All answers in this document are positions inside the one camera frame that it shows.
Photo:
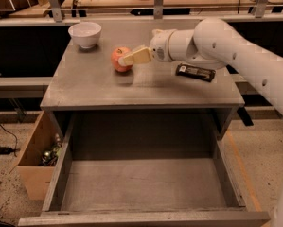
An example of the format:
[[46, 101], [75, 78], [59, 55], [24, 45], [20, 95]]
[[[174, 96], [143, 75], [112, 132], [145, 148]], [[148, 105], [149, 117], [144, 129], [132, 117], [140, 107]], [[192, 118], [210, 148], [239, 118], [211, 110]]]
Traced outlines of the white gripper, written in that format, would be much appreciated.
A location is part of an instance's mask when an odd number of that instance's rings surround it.
[[121, 65], [135, 65], [151, 62], [152, 56], [163, 62], [171, 62], [172, 58], [169, 54], [168, 43], [171, 35], [175, 32], [174, 29], [161, 30], [155, 29], [152, 32], [152, 39], [150, 40], [150, 47], [139, 45], [132, 48], [130, 52], [120, 58]]

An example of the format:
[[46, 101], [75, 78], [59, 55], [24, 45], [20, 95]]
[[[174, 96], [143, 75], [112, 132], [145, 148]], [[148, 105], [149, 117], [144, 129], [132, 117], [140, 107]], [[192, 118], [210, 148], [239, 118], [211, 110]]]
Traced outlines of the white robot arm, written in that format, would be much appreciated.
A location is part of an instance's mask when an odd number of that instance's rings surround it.
[[283, 58], [244, 39], [218, 18], [207, 18], [189, 30], [152, 32], [141, 45], [116, 60], [122, 66], [183, 61], [205, 69], [232, 66], [283, 115]]

